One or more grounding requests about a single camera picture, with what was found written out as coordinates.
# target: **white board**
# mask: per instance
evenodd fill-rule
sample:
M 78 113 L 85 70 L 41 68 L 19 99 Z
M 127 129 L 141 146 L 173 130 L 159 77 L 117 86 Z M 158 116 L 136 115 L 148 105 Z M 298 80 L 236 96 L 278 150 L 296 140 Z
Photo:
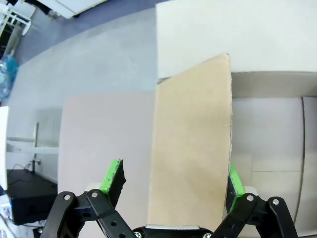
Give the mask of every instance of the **white board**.
M 159 78 L 223 52 L 232 72 L 316 71 L 315 0 L 174 0 L 156 9 Z
M 9 107 L 0 107 L 0 186 L 4 190 L 7 190 L 8 188 L 5 166 L 8 115 Z

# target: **black device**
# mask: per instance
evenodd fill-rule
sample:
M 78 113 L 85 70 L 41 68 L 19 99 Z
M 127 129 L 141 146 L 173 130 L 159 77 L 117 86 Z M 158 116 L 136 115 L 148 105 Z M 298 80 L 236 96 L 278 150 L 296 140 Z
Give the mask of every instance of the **black device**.
M 12 222 L 16 225 L 46 220 L 57 197 L 57 184 L 29 170 L 7 171 Z
M 78 197 L 72 192 L 60 193 L 41 238 L 76 238 L 86 221 L 97 221 L 108 238 L 236 238 L 246 224 L 256 226 L 262 238 L 298 238 L 287 205 L 280 197 L 264 201 L 245 193 L 214 232 L 199 227 L 153 229 L 145 226 L 131 230 L 115 210 L 114 203 L 99 189 Z

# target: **cardboard sheet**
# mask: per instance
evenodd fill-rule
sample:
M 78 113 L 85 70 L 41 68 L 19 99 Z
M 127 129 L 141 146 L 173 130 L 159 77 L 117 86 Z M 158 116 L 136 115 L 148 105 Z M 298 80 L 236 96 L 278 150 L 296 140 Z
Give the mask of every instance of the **cardboard sheet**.
M 231 114 L 227 54 L 158 85 L 148 223 L 212 231 L 221 223 Z

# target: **gray floor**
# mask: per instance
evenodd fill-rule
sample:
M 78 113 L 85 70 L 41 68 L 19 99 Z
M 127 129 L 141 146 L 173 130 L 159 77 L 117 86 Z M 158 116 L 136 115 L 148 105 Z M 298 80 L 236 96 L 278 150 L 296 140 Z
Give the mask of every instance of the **gray floor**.
M 39 146 L 58 146 L 62 108 L 69 97 L 154 91 L 156 47 L 156 12 L 150 8 L 77 34 L 28 60 L 5 102 L 10 107 L 8 136 L 30 138 L 39 122 Z M 56 180 L 57 156 L 38 158 L 42 164 L 36 171 Z M 7 153 L 6 166 L 26 165 L 31 159 L 32 155 Z M 18 237 L 32 237 L 30 229 L 11 228 Z
M 109 0 L 73 19 L 52 19 L 37 9 L 33 24 L 29 32 L 22 37 L 15 57 L 20 64 L 24 64 L 41 52 L 83 31 L 155 7 L 156 3 L 162 1 L 166 0 Z

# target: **black box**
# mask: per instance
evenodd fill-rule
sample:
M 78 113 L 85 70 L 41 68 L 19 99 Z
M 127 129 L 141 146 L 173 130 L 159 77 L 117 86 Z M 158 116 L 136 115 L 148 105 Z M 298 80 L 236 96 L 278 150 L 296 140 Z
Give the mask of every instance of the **black box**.
M 12 220 L 16 225 L 47 219 L 57 196 L 57 184 L 28 170 L 7 170 Z

